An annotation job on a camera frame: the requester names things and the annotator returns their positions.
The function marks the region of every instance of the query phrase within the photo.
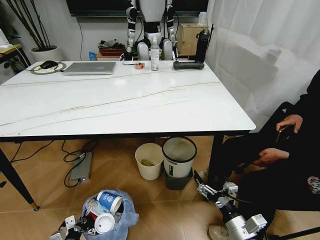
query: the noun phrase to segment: plastic bottle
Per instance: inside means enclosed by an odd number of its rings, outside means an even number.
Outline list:
[[[159,57],[160,57],[160,50],[158,46],[157,37],[153,36],[152,45],[151,45],[151,70],[152,71],[159,70]]]

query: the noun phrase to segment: trash bag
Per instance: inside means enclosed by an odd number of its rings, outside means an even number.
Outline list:
[[[105,234],[97,234],[96,236],[89,235],[84,233],[84,237],[86,240],[125,240],[128,236],[128,228],[137,224],[139,219],[139,214],[136,213],[134,203],[131,197],[124,191],[121,190],[109,190],[106,189],[111,194],[119,195],[122,197],[123,204],[123,213],[121,219],[118,223],[114,225],[114,228],[105,233]],[[88,202],[97,198],[98,194],[88,198],[82,207],[82,217],[86,214],[86,206]]]

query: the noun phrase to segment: table edge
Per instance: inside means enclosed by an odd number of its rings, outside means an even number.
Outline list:
[[[214,136],[214,135],[245,135],[247,130],[222,131],[184,131],[184,132],[141,132],[141,133],[111,133],[111,134],[79,134],[79,135],[42,135],[42,136],[2,136],[0,143],[4,142],[32,142],[52,140],[80,140],[80,139],[118,139],[118,138],[148,138],[148,137],[181,137],[181,136]]]

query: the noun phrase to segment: black screen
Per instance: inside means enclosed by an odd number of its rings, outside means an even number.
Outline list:
[[[206,12],[209,0],[173,0],[172,5],[179,17],[197,17]],[[124,17],[131,6],[128,0],[66,0],[72,16]]]

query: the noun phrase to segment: laptop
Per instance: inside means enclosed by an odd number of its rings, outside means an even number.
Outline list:
[[[109,62],[74,62],[64,72],[64,75],[110,75],[115,67],[114,61]]]

